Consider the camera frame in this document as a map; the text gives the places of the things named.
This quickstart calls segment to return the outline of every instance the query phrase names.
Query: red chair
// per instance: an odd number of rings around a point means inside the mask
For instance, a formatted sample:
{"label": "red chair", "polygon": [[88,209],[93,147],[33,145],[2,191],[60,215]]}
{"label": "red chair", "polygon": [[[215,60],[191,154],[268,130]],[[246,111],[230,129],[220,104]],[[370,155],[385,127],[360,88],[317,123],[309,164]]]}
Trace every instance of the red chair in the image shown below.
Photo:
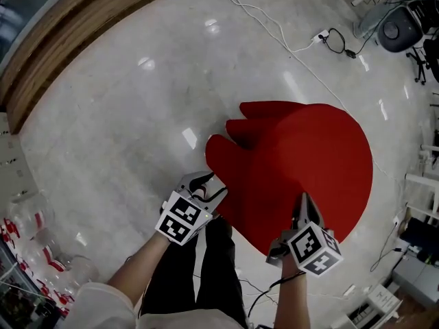
{"label": "red chair", "polygon": [[342,242],[372,186],[372,154],[359,124],[324,104],[262,101],[240,109],[247,119],[226,124],[236,143],[214,135],[206,145],[207,165],[228,187],[218,212],[267,255],[307,191]]}

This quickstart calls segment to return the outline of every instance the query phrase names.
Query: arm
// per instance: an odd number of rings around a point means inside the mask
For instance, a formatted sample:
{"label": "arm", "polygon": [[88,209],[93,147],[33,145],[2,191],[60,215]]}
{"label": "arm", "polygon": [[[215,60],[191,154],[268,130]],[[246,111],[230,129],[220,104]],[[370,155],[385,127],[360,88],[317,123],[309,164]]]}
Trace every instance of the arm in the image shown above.
{"label": "arm", "polygon": [[164,235],[155,232],[152,238],[116,272],[107,284],[127,295],[134,306],[150,282],[169,244],[169,240]]}
{"label": "arm", "polygon": [[[292,276],[298,271],[293,256],[286,255],[283,258],[282,278]],[[310,329],[306,275],[281,284],[274,327],[276,329]]]}

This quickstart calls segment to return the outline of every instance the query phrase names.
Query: white sleeve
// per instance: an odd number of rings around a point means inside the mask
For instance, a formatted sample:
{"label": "white sleeve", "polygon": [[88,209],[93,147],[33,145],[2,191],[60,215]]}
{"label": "white sleeve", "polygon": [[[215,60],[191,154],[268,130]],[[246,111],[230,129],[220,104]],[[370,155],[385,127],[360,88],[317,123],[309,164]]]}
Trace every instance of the white sleeve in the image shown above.
{"label": "white sleeve", "polygon": [[106,284],[90,282],[78,292],[61,329],[135,329],[130,299]]}

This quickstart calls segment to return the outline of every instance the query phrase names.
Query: white tile floor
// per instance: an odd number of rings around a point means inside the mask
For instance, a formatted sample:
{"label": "white tile floor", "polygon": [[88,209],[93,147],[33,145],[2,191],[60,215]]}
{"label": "white tile floor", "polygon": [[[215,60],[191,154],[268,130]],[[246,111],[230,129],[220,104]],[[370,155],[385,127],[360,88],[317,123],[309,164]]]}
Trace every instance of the white tile floor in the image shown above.
{"label": "white tile floor", "polygon": [[[356,51],[362,41],[353,38],[351,25],[366,7],[353,10],[350,1],[242,0],[282,23],[291,49],[336,27]],[[359,121],[377,164],[402,179],[418,145],[431,140],[428,103],[435,83],[415,84],[405,55],[373,42],[361,53],[368,70],[359,58],[331,53],[321,43],[297,55]],[[122,20],[65,69],[21,132],[37,184],[56,210],[64,248],[75,252],[77,243],[70,241],[82,241],[102,280],[108,278],[151,236],[158,209],[180,177],[205,168],[209,135],[239,117],[240,102],[270,99],[340,107],[229,0],[158,0]],[[187,128],[197,137],[195,148],[182,135]],[[345,261],[329,275],[309,279],[313,328],[353,310],[364,298],[362,289],[382,280],[396,262],[398,255],[390,255],[369,272],[392,229],[397,192],[396,182],[374,167],[368,207],[341,245]],[[237,233],[235,240],[241,278],[260,289],[277,280],[278,269]],[[351,284],[357,289],[341,299]],[[255,290],[243,287],[249,306]],[[275,310],[261,300],[251,320],[271,325]]]}

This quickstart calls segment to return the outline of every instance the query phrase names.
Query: white shirt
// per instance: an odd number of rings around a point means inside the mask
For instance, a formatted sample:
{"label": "white shirt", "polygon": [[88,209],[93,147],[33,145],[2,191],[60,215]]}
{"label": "white shirt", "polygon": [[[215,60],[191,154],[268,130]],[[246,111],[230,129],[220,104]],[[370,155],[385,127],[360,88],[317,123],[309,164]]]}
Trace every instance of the white shirt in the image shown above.
{"label": "white shirt", "polygon": [[109,285],[88,283],[78,292],[62,329],[242,329],[220,310],[143,315],[136,320],[130,299]]}

